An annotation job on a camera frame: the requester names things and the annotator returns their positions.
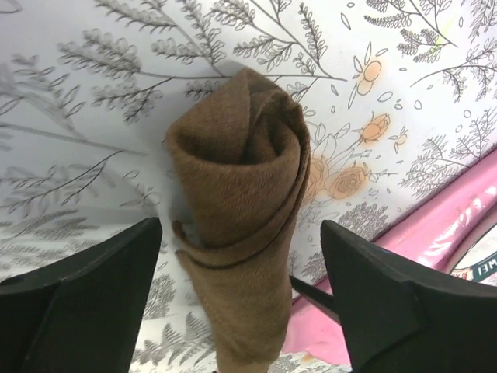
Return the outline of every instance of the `rolled fabric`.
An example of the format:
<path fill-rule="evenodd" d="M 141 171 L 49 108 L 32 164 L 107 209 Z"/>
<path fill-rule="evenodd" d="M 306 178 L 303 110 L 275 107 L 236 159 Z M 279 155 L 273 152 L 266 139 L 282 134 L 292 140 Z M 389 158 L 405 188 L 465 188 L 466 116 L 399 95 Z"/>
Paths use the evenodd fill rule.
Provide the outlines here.
<path fill-rule="evenodd" d="M 202 245 L 172 228 L 212 325 L 219 373 L 266 373 L 292 304 L 287 257 L 308 181 L 301 107 L 244 69 L 168 130 L 166 145 Z"/>

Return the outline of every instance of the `pink plastic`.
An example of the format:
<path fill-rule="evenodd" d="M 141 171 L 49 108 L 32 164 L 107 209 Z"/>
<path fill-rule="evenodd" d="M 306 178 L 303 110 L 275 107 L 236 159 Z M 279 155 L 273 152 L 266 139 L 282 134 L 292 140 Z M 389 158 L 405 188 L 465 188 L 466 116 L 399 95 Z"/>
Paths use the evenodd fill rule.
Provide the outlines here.
<path fill-rule="evenodd" d="M 494 151 L 376 243 L 428 267 L 444 270 L 462 239 L 496 203 Z M 318 288 L 331 293 L 326 279 Z M 349 364 L 340 325 L 303 298 L 294 303 L 283 346 L 284 353 L 301 351 L 330 364 Z"/>

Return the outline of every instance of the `pink object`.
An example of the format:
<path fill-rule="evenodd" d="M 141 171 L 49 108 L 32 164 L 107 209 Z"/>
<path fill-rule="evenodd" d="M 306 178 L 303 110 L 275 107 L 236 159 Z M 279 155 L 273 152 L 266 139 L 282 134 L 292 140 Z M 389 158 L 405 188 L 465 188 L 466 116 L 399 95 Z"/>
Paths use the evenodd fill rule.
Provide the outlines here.
<path fill-rule="evenodd" d="M 497 204 L 497 151 L 422 205 L 376 244 L 444 270 L 461 240 Z M 331 293 L 327 279 L 318 288 Z M 294 303 L 284 353 L 305 351 L 330 364 L 350 364 L 340 325 L 303 298 Z"/>
<path fill-rule="evenodd" d="M 495 205 L 478 223 L 478 225 L 469 232 L 462 243 L 457 247 L 456 251 L 448 261 L 443 272 L 446 274 L 452 274 L 453 276 L 462 277 L 469 281 L 473 281 L 472 276 L 470 278 L 468 276 L 464 277 L 463 274 L 466 272 L 466 268 L 460 268 L 459 261 L 466 257 L 466 259 L 471 258 L 471 262 L 479 262 L 484 260 L 485 257 L 494 254 L 497 252 L 497 247 L 494 245 L 494 240 L 491 240 L 487 243 L 487 235 L 491 233 L 491 231 L 495 230 L 495 226 L 497 225 L 497 205 Z M 470 256 L 466 256 L 467 252 L 473 249 Z"/>

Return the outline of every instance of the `botanical illustration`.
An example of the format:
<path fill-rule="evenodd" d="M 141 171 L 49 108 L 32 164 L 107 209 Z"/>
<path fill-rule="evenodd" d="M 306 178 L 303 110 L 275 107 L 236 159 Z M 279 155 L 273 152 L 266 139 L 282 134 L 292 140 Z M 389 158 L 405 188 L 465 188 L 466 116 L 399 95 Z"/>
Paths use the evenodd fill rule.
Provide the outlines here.
<path fill-rule="evenodd" d="M 0 176 L 0 185 L 12 191 L 0 204 L 0 210 L 5 209 L 8 214 L 20 211 L 27 218 L 33 210 L 44 214 L 51 204 L 74 205 L 86 194 L 98 197 L 96 180 L 110 188 L 116 186 L 104 169 L 109 159 L 119 153 L 112 153 L 95 165 L 53 165 L 44 174 L 8 166 Z"/>
<path fill-rule="evenodd" d="M 186 316 L 184 335 L 176 332 L 170 323 L 166 324 L 162 330 L 161 343 L 146 340 L 143 348 L 135 350 L 133 361 L 139 364 L 150 361 L 158 365 L 168 357 L 167 365 L 181 366 L 190 358 L 195 360 L 194 364 L 198 364 L 213 352 L 214 342 L 210 335 L 210 327 L 189 312 Z"/>
<path fill-rule="evenodd" d="M 401 187 L 409 187 L 416 198 L 427 197 L 446 187 L 461 173 L 483 158 L 495 147 L 490 135 L 497 124 L 497 107 L 485 110 L 463 132 L 459 125 L 459 136 L 451 141 L 446 134 L 428 138 L 423 144 L 423 152 L 412 163 L 411 169 L 400 182 Z"/>
<path fill-rule="evenodd" d="M 332 75 L 321 64 L 328 45 L 313 18 L 313 12 L 304 3 L 299 5 L 297 13 L 305 31 L 306 43 L 299 41 L 280 19 L 280 15 L 288 11 L 291 0 L 272 0 L 273 14 L 255 0 L 219 0 L 211 9 L 203 9 L 197 0 L 178 0 L 182 6 L 181 12 L 190 22 L 192 30 L 183 29 L 174 17 L 166 13 L 165 2 L 144 1 L 144 8 L 133 8 L 117 0 L 94 1 L 97 7 L 107 10 L 108 16 L 115 16 L 118 22 L 125 21 L 129 27 L 137 25 L 139 30 L 148 30 L 151 35 L 161 37 L 150 46 L 158 58 L 173 59 L 185 65 L 202 60 L 209 64 L 213 72 L 211 76 L 177 76 L 145 71 L 135 45 L 99 29 L 85 31 L 82 43 L 59 43 L 57 49 L 61 52 L 63 64 L 69 64 L 74 70 L 86 70 L 119 81 L 116 85 L 94 87 L 92 105 L 105 106 L 108 110 L 124 110 L 124 119 L 128 123 L 137 122 L 151 112 L 155 102 L 162 98 L 161 87 L 166 84 L 184 81 L 186 97 L 194 99 L 202 99 L 212 93 L 221 82 L 230 78 L 218 67 L 227 52 L 243 58 L 254 58 L 267 70 L 266 76 L 275 82 L 283 77 L 296 79 L 295 83 L 286 85 L 287 91 L 296 101 L 302 100 L 319 79 L 329 80 L 331 90 L 336 95 L 338 90 L 333 82 L 347 81 Z M 257 23 L 258 12 L 281 28 L 287 39 L 262 29 Z M 233 27 L 234 31 L 251 27 L 259 31 L 260 36 L 239 43 L 232 51 L 226 51 L 220 37 L 221 28 L 215 27 L 213 21 Z M 184 41 L 169 35 L 175 31 Z M 270 74 L 283 62 L 290 60 L 295 72 Z M 374 79 L 373 74 L 368 74 L 369 79 Z M 143 87 L 139 85 L 139 77 L 153 78 L 156 83 Z"/>
<path fill-rule="evenodd" d="M 108 197 L 123 216 L 157 216 L 161 208 L 169 226 L 161 204 L 171 191 L 148 177 L 149 165 L 168 155 L 151 157 L 167 126 L 240 65 L 303 106 L 310 175 L 287 266 L 307 282 L 326 275 L 323 220 L 375 240 L 495 148 L 495 0 L 330 4 L 82 0 L 64 14 L 62 2 L 0 0 L 0 30 L 16 35 L 0 61 L 0 155 L 8 159 L 0 167 L 0 281 L 122 232 L 127 224 L 85 212 L 103 209 Z M 40 30 L 34 15 L 49 14 L 67 22 Z M 136 144 L 113 143 L 116 131 Z M 24 148 L 26 139 L 40 146 Z M 74 146 L 77 157 L 61 152 L 48 161 L 47 146 L 61 145 Z M 157 172 L 175 178 L 170 165 Z M 216 369 L 210 327 L 175 249 L 165 230 L 130 373 Z M 283 355 L 270 368 L 349 370 L 305 354 Z"/>
<path fill-rule="evenodd" d="M 169 307 L 176 294 L 175 281 L 168 274 L 152 280 L 145 306 L 144 319 L 160 319 L 169 313 Z"/>
<path fill-rule="evenodd" d="M 140 175 L 140 171 L 135 169 L 128 172 L 123 176 L 125 180 L 135 179 Z M 161 202 L 161 196 L 159 193 L 154 192 L 153 186 L 144 186 L 140 183 L 136 184 L 134 188 L 136 198 L 133 200 L 128 200 L 123 202 L 120 207 L 134 207 L 140 206 L 141 210 L 148 216 L 156 216 L 157 210 L 156 206 Z"/>
<path fill-rule="evenodd" d="M 364 19 L 375 26 L 398 29 L 399 39 L 403 41 L 397 48 L 412 56 L 414 62 L 437 62 L 442 49 L 449 45 L 456 47 L 438 23 L 440 14 L 452 6 L 452 0 L 366 0 L 366 4 L 376 14 L 366 15 Z M 424 28 L 415 28 L 414 20 Z"/>
<path fill-rule="evenodd" d="M 32 270 L 52 264 L 80 251 L 72 239 L 95 231 L 99 226 L 87 223 L 78 210 L 58 211 L 21 222 L 0 221 L 0 274 L 10 269 Z M 69 241 L 63 249 L 39 246 L 38 242 Z M 87 242 L 93 246 L 98 242 Z"/>
<path fill-rule="evenodd" d="M 387 169 L 373 171 L 366 161 L 374 155 L 373 149 L 369 147 L 378 143 L 391 125 L 389 114 L 373 113 L 363 127 L 351 130 L 351 124 L 348 123 L 334 134 L 328 134 L 324 124 L 308 124 L 315 148 L 297 223 L 299 232 L 304 232 L 322 220 L 337 218 L 340 213 L 329 209 L 334 202 L 347 200 L 364 190 L 368 184 L 375 184 L 382 177 L 396 174 Z M 344 150 L 338 150 L 343 147 L 346 138 L 352 143 L 345 146 Z"/>
<path fill-rule="evenodd" d="M 459 64 L 443 68 L 423 76 L 412 86 L 425 79 L 441 75 L 443 84 L 452 87 L 454 102 L 458 103 L 472 80 L 479 88 L 476 101 L 484 99 L 494 89 L 493 97 L 497 99 L 497 39 L 487 39 L 483 44 L 474 45 L 468 52 L 466 60 Z"/>
<path fill-rule="evenodd" d="M 352 80 L 356 80 L 357 83 L 350 93 L 349 109 L 352 107 L 356 95 L 365 96 L 371 92 L 371 89 L 380 77 L 381 69 L 383 68 L 379 57 L 387 51 L 388 48 L 383 48 L 376 52 L 374 56 L 371 56 L 372 45 L 370 42 L 367 45 L 366 53 L 363 58 L 359 59 L 357 56 L 353 57 L 354 68 L 356 69 L 357 74 L 352 77 Z"/>
<path fill-rule="evenodd" d="M 470 3 L 471 6 L 473 19 L 469 38 L 471 42 L 474 42 L 477 37 L 487 33 L 491 27 L 497 25 L 497 2 L 494 0 L 462 0 L 461 5 L 466 2 Z"/>

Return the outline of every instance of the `leaf drawing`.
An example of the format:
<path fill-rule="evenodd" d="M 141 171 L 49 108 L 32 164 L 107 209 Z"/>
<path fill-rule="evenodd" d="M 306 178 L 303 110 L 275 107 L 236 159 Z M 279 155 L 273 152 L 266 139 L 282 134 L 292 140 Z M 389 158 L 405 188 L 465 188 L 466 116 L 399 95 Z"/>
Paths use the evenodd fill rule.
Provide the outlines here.
<path fill-rule="evenodd" d="M 295 82 L 295 85 L 287 85 L 287 92 L 294 101 L 299 102 L 304 97 L 305 93 L 307 93 L 309 88 L 310 87 L 304 83 Z"/>
<path fill-rule="evenodd" d="M 83 32 L 85 43 L 59 43 L 62 53 L 60 61 L 69 64 L 74 70 L 87 69 L 91 74 L 100 74 L 112 79 L 129 78 L 141 70 L 140 59 L 134 45 L 120 38 L 113 41 L 111 33 L 99 29 Z"/>
<path fill-rule="evenodd" d="M 196 45 L 192 43 L 177 44 L 171 37 L 166 41 L 159 40 L 156 43 L 153 43 L 152 51 L 154 51 L 158 56 L 175 58 L 183 64 L 191 64 L 196 58 L 205 57 Z"/>
<path fill-rule="evenodd" d="M 127 123 L 136 123 L 151 112 L 155 107 L 155 101 L 162 98 L 162 92 L 157 87 L 171 80 L 172 78 L 165 79 L 145 89 L 137 87 L 134 83 L 121 83 L 115 87 L 110 85 L 104 88 L 94 87 L 92 105 L 99 107 L 105 104 L 108 110 L 117 107 L 124 110 L 124 120 Z"/>
<path fill-rule="evenodd" d="M 219 88 L 219 82 L 207 80 L 205 82 L 189 82 L 185 91 L 186 97 L 193 97 L 194 100 L 203 99 Z"/>
<path fill-rule="evenodd" d="M 469 133 L 460 136 L 456 145 L 450 150 L 450 157 L 460 161 L 465 159 L 480 160 L 489 146 L 490 134 L 497 124 L 497 108 L 485 110 L 482 116 L 471 121 Z"/>
<path fill-rule="evenodd" d="M 224 42 L 217 39 L 221 29 L 211 27 L 213 13 L 202 15 L 202 5 L 197 0 L 176 0 L 182 4 L 181 11 L 184 12 L 185 18 L 192 22 L 192 27 L 198 31 L 195 37 L 200 41 L 200 48 L 203 54 L 209 57 L 210 63 L 214 64 L 226 58 L 223 52 Z"/>
<path fill-rule="evenodd" d="M 280 13 L 285 10 L 289 5 L 291 5 L 292 0 L 271 0 L 271 5 L 273 6 L 276 17 L 280 17 Z"/>
<path fill-rule="evenodd" d="M 254 37 L 249 42 L 238 43 L 233 49 L 233 53 L 243 58 L 257 57 L 265 54 L 273 45 L 274 38 L 267 35 Z"/>
<path fill-rule="evenodd" d="M 308 50 L 311 56 L 319 63 L 319 60 L 325 54 L 328 46 L 325 45 L 326 40 L 322 39 L 322 31 L 319 31 L 319 26 L 312 18 L 312 12 L 308 10 L 308 7 L 302 3 L 299 8 L 299 15 L 302 16 L 301 25 L 306 30 L 305 37 L 307 37 Z"/>
<path fill-rule="evenodd" d="M 144 310 L 144 319 L 160 319 L 169 313 L 169 306 L 176 295 L 175 281 L 168 274 L 152 280 L 148 300 Z"/>
<path fill-rule="evenodd" d="M 156 206 L 160 204 L 160 195 L 154 192 L 154 187 L 145 187 L 137 184 L 134 188 L 137 198 L 129 200 L 120 205 L 120 207 L 140 206 L 141 210 L 148 216 L 157 216 Z"/>
<path fill-rule="evenodd" d="M 287 261 L 288 274 L 293 275 L 298 270 L 299 261 L 302 259 L 301 257 L 302 255 L 297 251 L 293 250 L 290 253 Z"/>
<path fill-rule="evenodd" d="M 497 2 L 495 0 L 472 0 L 471 1 L 471 33 L 469 38 L 473 43 L 482 33 L 487 33 L 491 27 L 497 25 Z"/>
<path fill-rule="evenodd" d="M 304 54 L 299 52 L 299 54 L 292 60 L 295 63 L 295 67 L 301 70 L 304 75 L 314 75 L 316 72 L 316 64 L 308 58 L 304 61 Z"/>
<path fill-rule="evenodd" d="M 480 101 L 492 91 L 492 87 L 497 86 L 497 79 L 495 78 L 495 73 L 497 72 L 496 56 L 497 40 L 487 39 L 483 45 L 477 44 L 468 51 L 465 62 L 425 75 L 411 86 L 440 74 L 443 76 L 443 84 L 453 87 L 454 102 L 457 103 L 461 100 L 464 90 L 467 88 L 468 78 L 470 78 L 479 87 L 476 101 Z"/>
<path fill-rule="evenodd" d="M 118 16 L 117 21 L 125 19 L 127 25 L 129 26 L 133 23 L 141 25 L 140 30 L 149 27 L 150 32 L 153 33 L 156 30 L 162 32 L 167 29 L 176 27 L 176 24 L 162 11 L 160 11 L 160 2 L 145 2 L 149 4 L 153 10 L 140 10 L 136 8 L 131 8 L 125 2 L 118 2 L 117 0 L 94 0 L 98 8 L 107 9 L 107 15 L 116 14 Z"/>
<path fill-rule="evenodd" d="M 386 13 L 390 0 L 366 0 L 366 5 L 380 13 Z"/>
<path fill-rule="evenodd" d="M 66 92 L 63 83 L 67 81 L 69 74 L 55 78 L 55 67 L 42 69 L 37 66 L 37 62 L 37 56 L 25 58 L 16 54 L 12 63 L 17 69 L 12 74 L 8 72 L 6 65 L 1 67 L 4 69 L 4 77 L 5 74 L 10 74 L 10 82 L 7 83 L 0 77 L 0 98 L 7 96 L 10 100 L 2 105 L 0 112 L 7 113 L 24 102 L 49 117 L 71 135 L 83 139 L 84 136 L 75 129 L 71 118 L 85 105 L 84 101 L 77 100 L 80 85 Z"/>
<path fill-rule="evenodd" d="M 132 361 L 147 364 L 149 361 L 157 366 L 169 354 L 168 366 L 175 363 L 181 356 L 179 365 L 183 365 L 191 358 L 197 356 L 194 365 L 200 363 L 214 352 L 214 342 L 210 335 L 209 326 L 193 316 L 191 312 L 186 316 L 186 333 L 176 332 L 170 323 L 162 330 L 161 343 L 145 340 L 143 349 L 136 349 Z"/>
<path fill-rule="evenodd" d="M 210 11 L 221 25 L 232 26 L 237 31 L 254 26 L 255 10 L 244 0 L 218 0 Z"/>
<path fill-rule="evenodd" d="M 77 204 L 84 192 L 98 197 L 99 192 L 94 185 L 96 180 L 101 180 L 110 187 L 115 186 L 104 169 L 109 159 L 119 153 L 108 155 L 93 166 L 53 165 L 44 176 L 28 169 L 7 167 L 5 174 L 0 177 L 0 185 L 10 186 L 12 192 L 3 200 L 0 208 L 6 209 L 9 214 L 21 211 L 23 218 L 26 218 L 34 207 L 37 207 L 38 214 L 44 214 L 51 204 Z"/>
<path fill-rule="evenodd" d="M 148 5 L 150 9 L 154 9 L 158 12 L 162 11 L 162 7 L 168 0 L 142 0 L 141 4 Z"/>
<path fill-rule="evenodd" d="M 410 14 L 399 13 L 394 16 L 371 17 L 364 16 L 364 19 L 372 25 L 384 27 L 387 29 L 398 29 L 401 27 L 409 27 L 412 24 Z"/>
<path fill-rule="evenodd" d="M 399 49 L 403 55 L 414 56 L 414 62 L 433 63 L 440 59 L 440 51 L 443 47 L 452 43 L 445 37 L 438 26 L 438 16 L 447 10 L 452 4 L 451 0 L 408 0 L 410 7 L 406 7 L 406 0 L 366 0 L 366 5 L 376 12 L 385 14 L 390 9 L 395 12 L 390 16 L 364 16 L 364 19 L 379 27 L 402 29 L 400 34 L 405 40 L 399 43 Z M 409 29 L 412 20 L 417 18 L 425 23 L 426 27 L 415 33 Z M 427 50 L 419 52 L 419 48 L 428 47 Z"/>
<path fill-rule="evenodd" d="M 347 123 L 347 124 L 344 124 L 342 126 L 342 128 L 340 128 L 336 134 L 333 135 L 334 138 L 338 139 L 338 138 L 342 138 L 343 136 L 345 136 L 346 134 L 348 134 L 350 132 L 350 123 Z"/>
<path fill-rule="evenodd" d="M 265 65 L 267 71 L 272 71 L 281 65 L 282 62 L 288 61 L 292 54 L 292 44 L 286 46 L 281 44 L 272 44 L 267 50 L 266 56 L 257 58 L 257 62 Z"/>
<path fill-rule="evenodd" d="M 311 255 L 307 259 L 305 267 L 302 270 L 302 276 L 309 277 L 313 284 L 326 276 L 325 258 L 321 251 Z"/>
<path fill-rule="evenodd" d="M 448 45 L 448 43 L 438 44 L 439 34 L 429 29 L 422 29 L 420 33 L 402 29 L 401 35 L 406 43 L 400 43 L 397 49 L 404 55 L 414 56 L 414 62 L 437 62 L 440 59 L 440 51 Z M 419 48 L 423 46 L 431 48 L 418 54 Z"/>
<path fill-rule="evenodd" d="M 342 14 L 340 14 L 340 19 L 342 20 L 343 25 L 344 25 L 347 29 L 349 29 L 349 30 L 351 30 L 351 29 L 352 29 L 352 27 L 351 27 L 351 25 L 350 25 L 350 22 L 349 22 L 349 19 L 347 18 L 347 16 L 346 16 L 345 14 L 343 14 L 343 13 L 342 13 Z"/>
<path fill-rule="evenodd" d="M 363 202 L 346 211 L 338 219 L 338 223 L 361 237 L 375 240 L 388 228 L 388 206 Z"/>
<path fill-rule="evenodd" d="M 26 218 L 17 224 L 2 229 L 8 238 L 0 239 L 0 242 L 9 242 L 24 236 L 43 237 L 48 239 L 66 239 L 80 237 L 88 230 L 98 229 L 98 226 L 86 224 L 86 218 L 75 217 L 78 210 L 63 210 L 46 213 L 35 218 Z M 8 254 L 3 246 L 0 253 Z M 26 250 L 17 250 L 11 253 L 28 253 Z"/>
<path fill-rule="evenodd" d="M 445 135 L 429 138 L 399 185 L 413 189 L 417 198 L 428 197 L 445 187 L 493 149 L 495 144 L 489 143 L 489 135 L 496 125 L 497 108 L 492 108 L 473 120 L 469 132 L 462 134 L 450 150 Z"/>

